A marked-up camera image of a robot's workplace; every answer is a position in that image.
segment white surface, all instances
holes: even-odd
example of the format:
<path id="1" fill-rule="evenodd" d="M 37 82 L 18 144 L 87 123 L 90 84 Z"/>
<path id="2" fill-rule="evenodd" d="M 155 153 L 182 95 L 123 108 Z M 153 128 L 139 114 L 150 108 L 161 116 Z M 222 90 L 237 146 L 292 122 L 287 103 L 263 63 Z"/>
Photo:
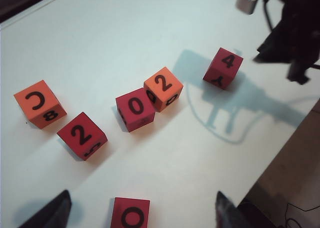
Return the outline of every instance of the white surface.
<path id="1" fill-rule="evenodd" d="M 4 24 L 2 225 L 22 224 L 67 188 L 68 227 L 109 227 L 116 196 L 150 199 L 149 228 L 214 227 L 217 191 L 238 204 L 319 98 L 319 71 L 300 86 L 285 79 L 287 65 L 251 61 L 267 26 L 261 4 L 246 16 L 235 2 L 56 0 Z M 269 6 L 276 23 L 282 6 Z M 227 91 L 202 81 L 219 47 L 244 57 Z M 123 131 L 115 98 L 163 66 L 183 82 L 180 99 Z M 43 130 L 13 97 L 41 79 L 68 113 Z M 56 135 L 82 111 L 109 139 L 87 162 Z"/>

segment number cube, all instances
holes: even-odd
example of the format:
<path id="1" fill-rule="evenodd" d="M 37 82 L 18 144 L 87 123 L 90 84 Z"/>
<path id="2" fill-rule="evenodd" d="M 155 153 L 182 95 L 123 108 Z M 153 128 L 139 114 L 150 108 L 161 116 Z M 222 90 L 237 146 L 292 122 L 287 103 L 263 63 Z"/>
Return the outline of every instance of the number cube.
<path id="1" fill-rule="evenodd" d="M 203 79 L 225 89 L 235 78 L 243 58 L 220 48 Z"/>
<path id="2" fill-rule="evenodd" d="M 153 122 L 155 109 L 143 88 L 115 99 L 116 106 L 129 132 Z"/>
<path id="3" fill-rule="evenodd" d="M 147 228 L 150 200 L 114 199 L 110 228 Z"/>
<path id="4" fill-rule="evenodd" d="M 159 112 L 178 99 L 183 87 L 167 67 L 159 70 L 143 84 L 146 94 Z"/>
<path id="5" fill-rule="evenodd" d="M 57 135 L 83 160 L 87 160 L 108 141 L 105 133 L 84 112 L 58 131 Z"/>
<path id="6" fill-rule="evenodd" d="M 27 119 L 40 129 L 67 113 L 44 80 L 14 94 Z"/>

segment black printed number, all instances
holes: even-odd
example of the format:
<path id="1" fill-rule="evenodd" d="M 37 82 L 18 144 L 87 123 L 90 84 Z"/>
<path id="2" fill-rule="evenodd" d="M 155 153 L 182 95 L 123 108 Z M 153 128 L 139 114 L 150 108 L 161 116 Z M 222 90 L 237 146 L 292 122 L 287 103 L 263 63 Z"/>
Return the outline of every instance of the black printed number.
<path id="1" fill-rule="evenodd" d="M 178 97 L 178 94 L 173 95 L 167 102 L 166 102 L 166 106 L 168 106 L 169 104 L 171 104 L 174 100 L 176 100 L 176 98 Z"/>
<path id="2" fill-rule="evenodd" d="M 235 56 L 229 55 L 228 57 L 222 59 L 222 62 L 226 64 L 227 68 L 230 68 L 234 65 Z"/>
<path id="3" fill-rule="evenodd" d="M 42 93 L 40 92 L 31 92 L 29 94 L 26 95 L 25 99 L 29 99 L 31 96 L 38 96 L 40 99 L 40 103 L 34 107 L 32 107 L 33 110 L 37 110 L 39 108 L 41 108 L 44 104 L 45 104 L 45 97 Z"/>
<path id="4" fill-rule="evenodd" d="M 91 139 L 92 135 L 88 135 L 87 137 L 85 137 L 85 130 L 81 125 L 76 125 L 75 127 L 72 128 L 71 135 L 73 137 L 75 137 L 77 135 L 76 130 L 79 130 L 79 132 L 80 132 L 80 145 L 83 145 L 89 139 Z"/>
<path id="5" fill-rule="evenodd" d="M 55 119 L 57 116 L 58 116 L 58 113 L 56 113 L 54 110 L 51 110 L 45 113 L 43 117 L 45 118 L 46 121 L 50 121 Z"/>
<path id="6" fill-rule="evenodd" d="M 163 91 L 167 91 L 172 86 L 172 84 L 166 85 L 166 78 L 163 75 L 157 75 L 154 78 L 154 81 L 158 84 L 159 83 L 159 79 L 162 80 L 162 90 Z"/>
<path id="7" fill-rule="evenodd" d="M 101 145 L 100 142 L 98 144 L 95 144 L 88 153 L 84 154 L 84 156 L 87 157 L 88 155 L 90 155 L 94 151 L 94 148 L 99 148 L 100 145 Z"/>
<path id="8" fill-rule="evenodd" d="M 146 95 L 148 96 L 148 98 L 151 100 L 151 102 L 155 103 L 156 102 L 156 97 L 155 95 L 150 91 L 150 90 L 147 90 L 146 91 Z"/>
<path id="9" fill-rule="evenodd" d="M 136 102 L 136 103 L 138 104 L 138 106 L 139 106 L 139 109 L 138 109 L 138 110 L 135 109 L 135 107 L 134 107 L 134 102 Z M 131 99 L 129 99 L 128 104 L 129 104 L 130 110 L 131 110 L 134 114 L 142 114 L 142 113 L 144 112 L 144 109 L 145 109 L 145 108 L 144 108 L 144 105 L 143 105 L 143 103 L 141 102 L 140 99 L 138 99 L 138 98 L 131 98 Z"/>
<path id="10" fill-rule="evenodd" d="M 126 216 L 129 213 L 136 213 L 139 216 L 139 221 L 136 224 L 127 223 Z M 125 211 L 122 213 L 122 216 L 121 216 L 121 223 L 124 228 L 140 228 L 144 224 L 144 221 L 145 221 L 145 215 L 142 212 L 142 210 L 139 209 L 138 207 L 129 207 L 125 209 Z"/>

